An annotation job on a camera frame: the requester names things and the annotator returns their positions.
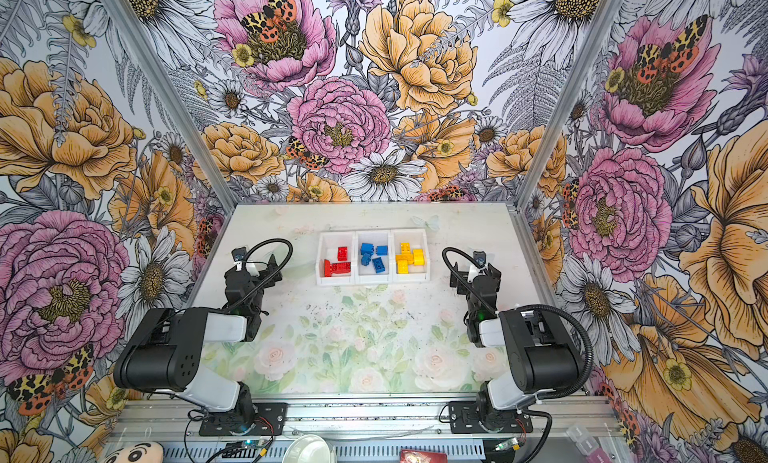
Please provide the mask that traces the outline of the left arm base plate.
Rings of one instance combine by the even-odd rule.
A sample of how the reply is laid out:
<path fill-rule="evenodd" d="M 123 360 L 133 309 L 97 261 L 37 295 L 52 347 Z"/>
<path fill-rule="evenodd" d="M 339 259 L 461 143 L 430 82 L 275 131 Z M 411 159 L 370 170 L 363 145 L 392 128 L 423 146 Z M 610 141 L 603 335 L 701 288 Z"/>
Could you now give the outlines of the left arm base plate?
<path fill-rule="evenodd" d="M 203 437 L 279 436 L 283 432 L 287 403 L 257 402 L 253 405 L 254 419 L 247 423 L 236 409 L 211 413 L 201 423 Z"/>

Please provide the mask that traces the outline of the blue lego long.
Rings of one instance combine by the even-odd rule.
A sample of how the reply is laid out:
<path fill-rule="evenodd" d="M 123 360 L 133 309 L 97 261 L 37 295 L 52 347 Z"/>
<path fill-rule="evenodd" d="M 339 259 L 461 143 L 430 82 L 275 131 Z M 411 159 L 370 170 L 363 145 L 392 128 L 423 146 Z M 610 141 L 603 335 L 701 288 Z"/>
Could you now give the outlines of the blue lego long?
<path fill-rule="evenodd" d="M 376 274 L 384 274 L 387 271 L 382 258 L 380 257 L 374 258 L 372 260 L 372 263 L 373 263 L 374 271 Z"/>

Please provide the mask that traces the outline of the red lego small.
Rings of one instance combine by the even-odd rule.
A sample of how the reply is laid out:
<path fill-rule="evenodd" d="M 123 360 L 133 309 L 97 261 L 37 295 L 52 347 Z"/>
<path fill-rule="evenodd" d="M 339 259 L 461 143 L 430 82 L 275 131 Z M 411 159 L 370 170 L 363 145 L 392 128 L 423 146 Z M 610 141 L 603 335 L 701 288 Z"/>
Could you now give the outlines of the red lego small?
<path fill-rule="evenodd" d="M 339 247 L 337 249 L 337 259 L 339 262 L 347 262 L 349 260 L 347 247 Z"/>

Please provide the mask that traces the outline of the red lego long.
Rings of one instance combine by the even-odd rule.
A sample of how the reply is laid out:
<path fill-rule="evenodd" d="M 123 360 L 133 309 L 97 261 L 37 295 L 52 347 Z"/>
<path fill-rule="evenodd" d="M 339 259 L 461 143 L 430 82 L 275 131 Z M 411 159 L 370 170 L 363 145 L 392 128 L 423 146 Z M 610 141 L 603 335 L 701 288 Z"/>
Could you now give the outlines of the red lego long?
<path fill-rule="evenodd" d="M 351 273 L 351 263 L 350 262 L 337 262 L 332 263 L 330 265 L 331 269 L 331 275 L 347 275 Z"/>

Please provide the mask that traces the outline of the yellow lego long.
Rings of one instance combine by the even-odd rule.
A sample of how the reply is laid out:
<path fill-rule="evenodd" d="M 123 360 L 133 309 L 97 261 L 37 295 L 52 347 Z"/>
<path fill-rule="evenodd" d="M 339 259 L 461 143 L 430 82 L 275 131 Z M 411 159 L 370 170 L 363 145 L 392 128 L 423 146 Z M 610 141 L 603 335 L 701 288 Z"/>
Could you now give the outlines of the yellow lego long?
<path fill-rule="evenodd" d="M 398 259 L 404 259 L 406 261 L 412 262 L 413 261 L 413 252 L 411 250 L 411 246 L 409 243 L 401 243 L 400 244 L 400 252 L 397 255 Z"/>

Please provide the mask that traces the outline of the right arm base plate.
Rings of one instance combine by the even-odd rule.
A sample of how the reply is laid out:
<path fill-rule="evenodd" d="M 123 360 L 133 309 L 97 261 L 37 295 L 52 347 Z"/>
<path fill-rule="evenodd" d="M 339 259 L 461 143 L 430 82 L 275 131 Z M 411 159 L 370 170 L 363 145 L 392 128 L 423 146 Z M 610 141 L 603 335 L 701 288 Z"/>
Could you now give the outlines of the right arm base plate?
<path fill-rule="evenodd" d="M 532 421 L 527 415 L 492 407 L 481 410 L 477 402 L 450 401 L 447 418 L 452 434 L 522 434 L 533 431 Z"/>

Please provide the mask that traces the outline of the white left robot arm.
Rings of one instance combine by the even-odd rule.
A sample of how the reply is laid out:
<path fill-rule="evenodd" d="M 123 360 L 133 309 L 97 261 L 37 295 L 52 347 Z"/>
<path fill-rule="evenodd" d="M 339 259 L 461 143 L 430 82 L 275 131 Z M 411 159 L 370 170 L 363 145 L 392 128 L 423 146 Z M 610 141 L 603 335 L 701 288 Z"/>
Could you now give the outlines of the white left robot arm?
<path fill-rule="evenodd" d="M 117 359 L 117 387 L 168 394 L 204 411 L 211 424 L 235 435 L 257 422 L 247 384 L 227 379 L 201 362 L 207 343 L 252 342 L 267 313 L 264 290 L 282 280 L 293 255 L 283 238 L 265 240 L 240 254 L 224 275 L 225 303 L 220 308 L 148 311 Z"/>

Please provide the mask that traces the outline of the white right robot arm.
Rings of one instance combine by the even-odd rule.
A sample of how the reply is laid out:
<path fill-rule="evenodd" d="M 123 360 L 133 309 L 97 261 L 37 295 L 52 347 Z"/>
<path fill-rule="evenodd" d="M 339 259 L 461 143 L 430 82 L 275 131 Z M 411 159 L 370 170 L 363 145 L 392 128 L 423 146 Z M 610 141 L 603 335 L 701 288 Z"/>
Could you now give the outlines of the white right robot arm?
<path fill-rule="evenodd" d="M 498 308 L 502 273 L 485 254 L 442 250 L 450 286 L 466 297 L 464 324 L 478 348 L 502 348 L 508 369 L 482 382 L 472 406 L 449 405 L 452 431 L 529 431 L 530 407 L 567 397 L 589 379 L 595 349 L 588 331 L 569 312 L 551 305 Z"/>

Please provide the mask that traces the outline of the white three-compartment tray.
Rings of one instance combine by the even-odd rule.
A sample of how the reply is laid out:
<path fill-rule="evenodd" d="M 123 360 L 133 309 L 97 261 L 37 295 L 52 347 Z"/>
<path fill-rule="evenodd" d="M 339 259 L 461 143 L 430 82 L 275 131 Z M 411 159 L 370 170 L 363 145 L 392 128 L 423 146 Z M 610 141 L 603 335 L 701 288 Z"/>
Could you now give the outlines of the white three-compartment tray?
<path fill-rule="evenodd" d="M 361 265 L 360 247 L 362 243 L 370 243 L 375 247 L 375 252 L 370 255 L 371 262 L 368 266 Z M 412 252 L 423 249 L 426 263 L 424 266 L 414 266 L 408 261 L 409 273 L 398 274 L 396 269 L 397 255 L 400 252 L 400 244 L 409 243 Z M 387 246 L 388 254 L 379 256 L 376 254 L 377 246 Z M 337 249 L 348 248 L 351 273 L 336 275 L 329 278 L 323 277 L 323 262 L 325 259 L 331 263 L 339 262 Z M 376 274 L 372 260 L 380 257 L 386 266 L 384 274 Z M 315 264 L 316 283 L 320 286 L 351 286 L 351 285 L 379 285 L 379 284 L 407 284 L 426 283 L 430 280 L 430 263 L 427 236 L 423 229 L 375 229 L 360 231 L 336 231 L 325 232 L 320 235 L 317 258 Z"/>

